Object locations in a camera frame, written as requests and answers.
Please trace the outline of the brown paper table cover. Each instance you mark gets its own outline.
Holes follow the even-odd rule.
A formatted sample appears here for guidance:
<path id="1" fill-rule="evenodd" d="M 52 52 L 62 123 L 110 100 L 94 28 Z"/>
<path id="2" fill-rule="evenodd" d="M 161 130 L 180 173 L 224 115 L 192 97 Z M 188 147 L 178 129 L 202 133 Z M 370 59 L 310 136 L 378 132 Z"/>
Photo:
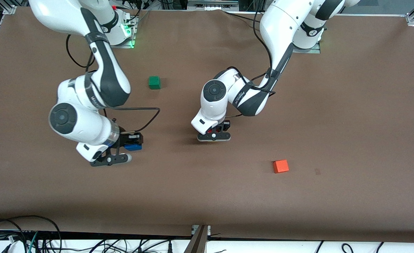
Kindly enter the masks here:
<path id="1" fill-rule="evenodd" d="M 265 108 L 231 119 L 231 140 L 190 122 L 205 82 L 268 68 L 247 21 L 220 10 L 153 11 L 115 55 L 127 107 L 159 107 L 144 147 L 93 168 L 48 125 L 57 86 L 82 75 L 66 35 L 28 7 L 0 26 L 0 218 L 41 215 L 64 232 L 414 242 L 414 27 L 337 16 L 321 53 L 294 53 Z M 151 90 L 149 76 L 161 89 Z M 275 174 L 273 161 L 290 170 Z"/>

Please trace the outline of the orange cube block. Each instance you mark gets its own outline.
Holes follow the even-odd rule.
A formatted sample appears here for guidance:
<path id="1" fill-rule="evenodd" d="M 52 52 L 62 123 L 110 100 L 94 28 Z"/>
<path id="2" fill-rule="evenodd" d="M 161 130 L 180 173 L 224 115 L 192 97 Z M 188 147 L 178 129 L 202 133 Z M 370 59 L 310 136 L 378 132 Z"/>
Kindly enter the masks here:
<path id="1" fill-rule="evenodd" d="M 273 161 L 272 165 L 275 174 L 285 173 L 290 170 L 287 160 Z"/>

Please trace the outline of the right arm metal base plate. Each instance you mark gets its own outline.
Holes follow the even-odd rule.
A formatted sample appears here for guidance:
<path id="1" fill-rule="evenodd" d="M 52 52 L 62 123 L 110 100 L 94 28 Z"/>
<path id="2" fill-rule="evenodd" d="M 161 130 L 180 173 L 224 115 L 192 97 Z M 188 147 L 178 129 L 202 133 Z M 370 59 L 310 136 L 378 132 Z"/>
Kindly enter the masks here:
<path id="1" fill-rule="evenodd" d="M 117 24 L 107 34 L 112 48 L 134 48 L 137 32 L 137 17 L 131 17 L 130 13 L 116 11 Z"/>

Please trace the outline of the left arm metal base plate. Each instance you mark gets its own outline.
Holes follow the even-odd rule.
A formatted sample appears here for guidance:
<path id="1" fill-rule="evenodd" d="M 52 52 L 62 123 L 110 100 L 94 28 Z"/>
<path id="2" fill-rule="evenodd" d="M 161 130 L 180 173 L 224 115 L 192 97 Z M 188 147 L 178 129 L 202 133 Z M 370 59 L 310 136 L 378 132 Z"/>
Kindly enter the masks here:
<path id="1" fill-rule="evenodd" d="M 321 39 L 293 39 L 294 53 L 321 53 Z"/>

